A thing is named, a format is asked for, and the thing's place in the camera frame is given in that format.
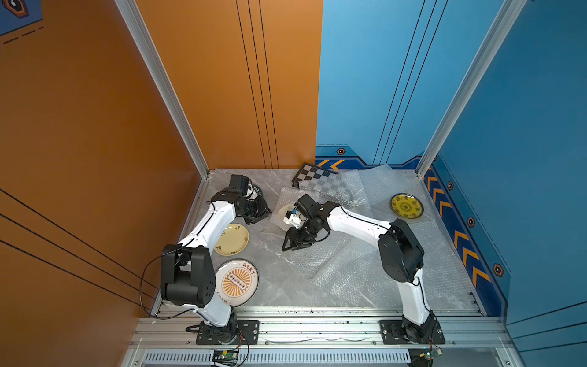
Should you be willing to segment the cream dinner plate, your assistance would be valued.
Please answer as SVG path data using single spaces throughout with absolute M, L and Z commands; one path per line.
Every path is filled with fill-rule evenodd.
M 233 256 L 244 250 L 249 243 L 248 229 L 238 223 L 229 224 L 223 231 L 214 247 L 214 251 L 222 256 Z

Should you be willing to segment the white orange sunburst plate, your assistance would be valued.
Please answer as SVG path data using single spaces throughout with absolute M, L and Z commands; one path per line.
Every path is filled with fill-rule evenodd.
M 229 306 L 246 304 L 255 295 L 258 285 L 258 270 L 250 261 L 228 261 L 216 271 L 216 293 Z

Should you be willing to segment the bubble wrap of green plate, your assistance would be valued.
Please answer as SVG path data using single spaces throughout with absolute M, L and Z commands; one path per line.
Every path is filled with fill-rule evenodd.
M 370 206 L 389 203 L 395 194 L 403 193 L 411 186 L 414 173 L 396 170 L 387 165 L 358 171 Z

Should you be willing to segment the yellow dinner plate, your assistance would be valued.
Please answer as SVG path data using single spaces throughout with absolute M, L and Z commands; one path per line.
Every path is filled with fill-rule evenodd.
M 397 216 L 415 220 L 423 216 L 424 206 L 414 195 L 400 193 L 394 195 L 390 201 L 390 208 Z

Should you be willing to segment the bubble wrap of yellow plate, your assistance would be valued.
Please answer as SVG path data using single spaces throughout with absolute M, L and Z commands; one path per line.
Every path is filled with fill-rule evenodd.
M 454 246 L 449 244 L 434 207 L 424 201 L 424 214 L 408 224 L 423 246 L 423 287 L 429 308 L 436 313 L 478 313 L 471 281 L 469 281 Z M 366 276 L 362 282 L 362 300 L 368 307 L 400 310 L 397 283 L 389 278 L 380 255 L 371 254 L 365 261 Z

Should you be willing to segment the bubble white blue plate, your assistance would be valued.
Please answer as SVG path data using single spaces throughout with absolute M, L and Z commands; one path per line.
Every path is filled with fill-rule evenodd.
M 255 183 L 250 182 L 249 186 L 248 186 L 246 199 L 247 200 L 254 200 L 258 197 L 261 197 L 261 198 L 264 197 L 262 189 L 258 185 L 256 185 Z

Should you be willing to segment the small white cream plate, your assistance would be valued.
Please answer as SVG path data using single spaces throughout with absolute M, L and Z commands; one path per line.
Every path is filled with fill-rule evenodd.
M 301 225 L 301 218 L 297 214 L 297 210 L 293 204 L 283 206 L 278 211 L 278 225 L 283 230 L 288 230 L 291 227 L 299 228 Z

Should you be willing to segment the bubble pink plate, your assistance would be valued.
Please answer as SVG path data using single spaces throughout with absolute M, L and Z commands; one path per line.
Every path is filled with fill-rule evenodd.
M 284 258 L 336 307 L 401 307 L 397 285 L 384 272 L 378 250 L 355 237 L 334 232 L 307 249 L 285 252 Z

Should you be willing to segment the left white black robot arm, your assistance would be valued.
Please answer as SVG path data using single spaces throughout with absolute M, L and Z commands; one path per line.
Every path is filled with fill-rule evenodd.
M 216 294 L 216 274 L 211 253 L 226 227 L 236 218 L 247 224 L 268 217 L 271 210 L 257 185 L 234 174 L 229 185 L 215 194 L 195 228 L 161 255 L 161 298 L 188 307 L 203 322 L 198 332 L 219 343 L 232 343 L 238 333 L 233 307 Z

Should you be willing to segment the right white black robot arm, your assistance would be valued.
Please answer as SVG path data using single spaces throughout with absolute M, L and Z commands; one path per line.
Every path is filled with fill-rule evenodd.
M 319 243 L 320 231 L 342 232 L 379 251 L 382 268 L 398 286 L 402 301 L 401 338 L 414 344 L 431 344 L 440 323 L 431 310 L 423 286 L 425 251 L 402 219 L 385 222 L 354 213 L 332 201 L 318 203 L 304 194 L 284 215 L 289 226 L 282 250 L 296 251 Z

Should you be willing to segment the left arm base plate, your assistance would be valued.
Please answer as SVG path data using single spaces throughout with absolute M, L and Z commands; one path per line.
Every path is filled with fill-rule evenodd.
M 260 328 L 258 320 L 229 321 L 224 327 L 213 327 L 201 322 L 198 325 L 196 344 L 198 346 L 256 345 Z

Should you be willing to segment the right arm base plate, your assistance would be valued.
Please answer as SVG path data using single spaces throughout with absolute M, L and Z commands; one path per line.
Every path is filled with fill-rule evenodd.
M 379 321 L 380 332 L 385 345 L 418 344 L 440 346 L 446 343 L 440 322 L 430 317 L 422 325 L 408 320 Z

